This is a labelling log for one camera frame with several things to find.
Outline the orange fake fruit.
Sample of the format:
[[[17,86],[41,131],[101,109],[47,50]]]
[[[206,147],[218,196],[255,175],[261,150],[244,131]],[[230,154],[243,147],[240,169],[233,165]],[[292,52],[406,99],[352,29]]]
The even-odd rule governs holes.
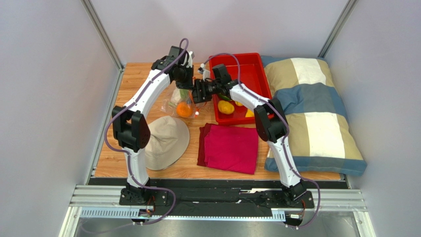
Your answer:
[[[182,101],[176,106],[176,114],[182,118],[189,118],[193,115],[194,111],[190,104],[185,101]]]

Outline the yellow fake pear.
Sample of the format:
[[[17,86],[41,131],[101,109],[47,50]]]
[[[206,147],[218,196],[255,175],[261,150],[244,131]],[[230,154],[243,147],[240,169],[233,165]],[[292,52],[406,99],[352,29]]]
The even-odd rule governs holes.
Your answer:
[[[245,114],[245,117],[246,117],[246,118],[251,118],[251,117],[254,117],[254,113],[253,113],[253,111],[251,111],[251,110],[247,110],[247,112],[246,112],[246,114]]]

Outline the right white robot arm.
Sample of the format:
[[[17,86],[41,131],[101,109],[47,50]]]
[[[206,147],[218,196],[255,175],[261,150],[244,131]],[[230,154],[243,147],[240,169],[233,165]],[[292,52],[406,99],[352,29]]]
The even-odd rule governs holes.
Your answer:
[[[194,80],[193,101],[207,102],[213,95],[222,94],[252,110],[257,133],[260,139],[268,144],[280,174],[283,187],[276,198],[290,207],[301,204],[307,189],[302,183],[289,149],[289,127],[280,101],[258,95],[247,88],[240,79],[233,80],[223,64],[212,68],[214,79],[205,76],[204,64],[201,64],[198,72],[203,79]]]

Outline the fake watermelon slice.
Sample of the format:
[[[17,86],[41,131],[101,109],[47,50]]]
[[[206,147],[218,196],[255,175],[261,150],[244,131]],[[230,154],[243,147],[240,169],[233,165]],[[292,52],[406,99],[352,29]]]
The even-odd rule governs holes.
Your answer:
[[[224,100],[224,101],[232,101],[232,99],[231,99],[231,98],[229,98],[228,96],[222,95],[222,94],[218,94],[218,97],[219,97],[221,100]]]

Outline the dark yellow fake fruit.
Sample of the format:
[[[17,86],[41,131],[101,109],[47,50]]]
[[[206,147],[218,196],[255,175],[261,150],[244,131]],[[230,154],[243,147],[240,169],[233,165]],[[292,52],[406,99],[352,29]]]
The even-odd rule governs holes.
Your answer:
[[[220,113],[231,115],[235,111],[235,107],[228,101],[220,100],[217,104],[217,109]]]

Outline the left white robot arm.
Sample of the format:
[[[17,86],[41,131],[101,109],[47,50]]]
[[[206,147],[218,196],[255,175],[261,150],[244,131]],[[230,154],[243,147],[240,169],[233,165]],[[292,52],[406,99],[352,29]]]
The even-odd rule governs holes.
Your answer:
[[[135,95],[124,106],[112,110],[110,125],[120,152],[126,157],[128,170],[126,187],[121,190],[121,205],[146,205],[157,194],[167,200],[166,190],[149,186],[145,148],[151,131],[146,119],[159,95],[173,81],[182,87],[192,87],[193,59],[194,52],[172,46],[167,56],[152,64],[148,78]]]

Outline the clear zip top bag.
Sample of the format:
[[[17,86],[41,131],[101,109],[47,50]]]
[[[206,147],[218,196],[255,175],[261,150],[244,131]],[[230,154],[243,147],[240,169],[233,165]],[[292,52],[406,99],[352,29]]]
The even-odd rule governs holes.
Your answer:
[[[179,89],[175,85],[165,89],[163,95],[160,109],[172,117],[195,119],[207,104],[207,102],[194,103],[191,90]]]

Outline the white fake cauliflower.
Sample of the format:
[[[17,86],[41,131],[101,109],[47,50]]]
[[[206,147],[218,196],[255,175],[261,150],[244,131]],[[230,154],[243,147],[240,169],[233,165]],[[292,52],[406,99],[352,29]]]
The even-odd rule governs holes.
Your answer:
[[[174,91],[172,92],[172,95],[168,104],[171,107],[176,107],[181,102],[187,102],[188,98],[189,98],[189,90],[175,88]]]

